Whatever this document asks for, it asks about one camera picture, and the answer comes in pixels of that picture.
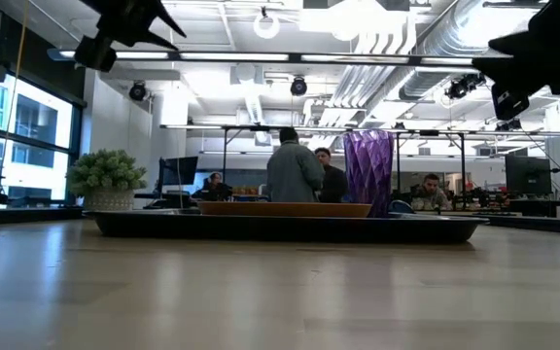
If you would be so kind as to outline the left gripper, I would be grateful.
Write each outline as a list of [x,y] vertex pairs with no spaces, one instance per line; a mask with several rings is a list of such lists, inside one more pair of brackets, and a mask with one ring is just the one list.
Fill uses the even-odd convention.
[[167,49],[175,46],[150,31],[156,18],[160,18],[181,37],[187,34],[167,12],[160,0],[81,0],[99,14],[97,35],[117,42],[143,42]]

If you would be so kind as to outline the purple faceted plastic cup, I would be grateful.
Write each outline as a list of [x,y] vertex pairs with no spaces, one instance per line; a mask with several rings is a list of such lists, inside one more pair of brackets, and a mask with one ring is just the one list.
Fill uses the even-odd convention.
[[392,193],[395,135],[384,130],[343,135],[345,173],[350,201],[370,204],[370,218],[384,218]]

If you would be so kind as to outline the orange round plate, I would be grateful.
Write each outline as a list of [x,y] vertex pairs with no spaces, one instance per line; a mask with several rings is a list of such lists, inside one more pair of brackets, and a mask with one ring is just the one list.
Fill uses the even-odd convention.
[[319,202],[221,202],[201,201],[202,215],[307,217],[307,218],[366,218],[370,204]]

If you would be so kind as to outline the black plastic serving tray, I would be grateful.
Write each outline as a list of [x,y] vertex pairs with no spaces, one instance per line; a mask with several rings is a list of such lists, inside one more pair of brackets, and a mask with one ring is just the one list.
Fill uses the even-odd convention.
[[457,244],[489,221],[394,213],[386,218],[217,216],[166,210],[87,211],[104,236],[341,244]]

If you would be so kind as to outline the overhead LED light bar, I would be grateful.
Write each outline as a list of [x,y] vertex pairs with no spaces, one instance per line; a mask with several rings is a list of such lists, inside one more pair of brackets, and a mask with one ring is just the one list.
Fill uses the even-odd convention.
[[299,53],[299,52],[172,52],[122,51],[116,52],[120,61],[183,61],[183,62],[249,62],[323,65],[384,65],[424,67],[471,67],[477,58],[507,58],[506,55],[419,55],[419,54],[357,54],[357,53]]

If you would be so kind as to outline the black computer monitor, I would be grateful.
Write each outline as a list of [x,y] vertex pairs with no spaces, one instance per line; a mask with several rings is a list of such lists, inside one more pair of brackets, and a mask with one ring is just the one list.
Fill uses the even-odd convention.
[[161,158],[158,183],[161,186],[185,186],[194,183],[198,157]]
[[505,158],[507,190],[519,194],[552,193],[550,162],[545,158]]

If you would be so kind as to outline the white ceiling pipes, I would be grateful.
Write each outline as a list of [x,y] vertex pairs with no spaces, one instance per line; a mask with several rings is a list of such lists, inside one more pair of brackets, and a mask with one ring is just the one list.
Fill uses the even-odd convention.
[[[416,44],[416,36],[415,25],[411,23],[403,24],[392,32],[362,33],[354,53],[405,54]],[[388,66],[347,66],[328,106],[364,107],[392,70]]]

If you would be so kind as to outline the green plant in white pot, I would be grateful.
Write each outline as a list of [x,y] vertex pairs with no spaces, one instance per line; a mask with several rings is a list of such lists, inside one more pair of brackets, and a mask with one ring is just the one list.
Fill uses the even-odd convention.
[[101,149],[77,159],[66,179],[85,211],[127,211],[133,209],[134,192],[147,186],[146,173],[126,151]]

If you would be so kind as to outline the person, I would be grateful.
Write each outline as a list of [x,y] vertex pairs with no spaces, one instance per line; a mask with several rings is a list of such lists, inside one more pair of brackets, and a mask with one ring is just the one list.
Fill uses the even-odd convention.
[[451,210],[452,204],[439,186],[439,176],[429,173],[412,196],[411,207],[416,211]]
[[279,131],[280,146],[266,165],[267,190],[272,202],[317,202],[325,170],[317,157],[300,145],[292,127]]
[[348,191],[345,173],[331,164],[331,152],[327,148],[315,150],[315,156],[323,165],[325,176],[319,200],[325,203],[341,203]]
[[232,196],[232,187],[225,184],[219,172],[211,173],[200,190],[192,198],[202,201],[227,201]]

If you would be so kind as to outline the silver ceiling air duct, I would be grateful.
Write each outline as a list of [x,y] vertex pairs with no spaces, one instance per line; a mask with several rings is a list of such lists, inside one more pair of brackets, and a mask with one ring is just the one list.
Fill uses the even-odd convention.
[[456,0],[442,19],[419,35],[410,50],[417,55],[470,56],[490,52],[488,41],[527,27],[541,5],[515,0]]

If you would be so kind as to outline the dark window frame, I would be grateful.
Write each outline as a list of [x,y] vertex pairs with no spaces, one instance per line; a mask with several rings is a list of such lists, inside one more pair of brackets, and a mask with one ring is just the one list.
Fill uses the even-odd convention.
[[66,173],[80,156],[84,71],[38,63],[0,66],[0,208],[72,200]]

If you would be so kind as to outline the black distant workstation frame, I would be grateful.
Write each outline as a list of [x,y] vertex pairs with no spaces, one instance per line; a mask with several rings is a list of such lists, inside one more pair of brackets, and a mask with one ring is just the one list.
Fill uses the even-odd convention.
[[[243,124],[243,125],[220,125],[220,129],[224,132],[224,139],[223,139],[223,149],[221,152],[222,155],[222,175],[226,176],[227,170],[227,155],[228,155],[228,144],[230,140],[228,139],[228,133],[231,130],[237,130],[240,133],[242,130],[257,132],[257,131],[279,131],[282,129],[281,125],[263,125],[263,124]],[[346,134],[346,133],[354,133],[354,132],[368,132],[373,131],[373,128],[352,128],[352,127],[305,127],[305,126],[298,126],[295,128],[295,131],[302,131],[302,132],[323,132],[323,133],[330,133],[330,134]],[[424,138],[437,138],[440,136],[446,136],[453,142],[452,137],[456,136],[459,139],[459,144],[457,147],[461,152],[461,173],[462,173],[462,195],[466,195],[467,190],[467,170],[466,170],[466,151],[465,151],[465,144],[466,144],[466,135],[470,134],[469,131],[462,131],[462,130],[438,130],[438,129],[399,129],[399,128],[383,128],[383,131],[389,132],[395,135],[396,139],[396,151],[398,153],[397,158],[400,158],[401,155],[399,154],[401,149],[401,143],[399,141],[400,136],[403,134],[407,135],[418,135]]]

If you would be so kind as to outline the black aluminium table frame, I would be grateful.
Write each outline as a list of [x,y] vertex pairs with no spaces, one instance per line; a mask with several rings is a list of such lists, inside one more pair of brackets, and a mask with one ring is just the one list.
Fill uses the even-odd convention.
[[418,214],[392,212],[386,218],[353,217],[284,217],[284,216],[243,216],[243,215],[202,215],[179,214],[172,209],[132,210],[132,211],[84,211],[80,208],[25,208],[0,210],[0,225],[48,221],[92,219],[106,235],[126,235],[136,230],[156,228],[166,233],[170,228],[177,230],[202,231],[204,229],[227,228],[236,225],[243,230],[258,228],[290,228],[328,230],[341,235],[351,229],[364,228],[373,232],[393,232],[405,229],[407,238],[422,238],[435,235],[442,239],[469,238],[479,225],[502,228],[520,228],[560,233],[560,219],[492,215],[481,213]]

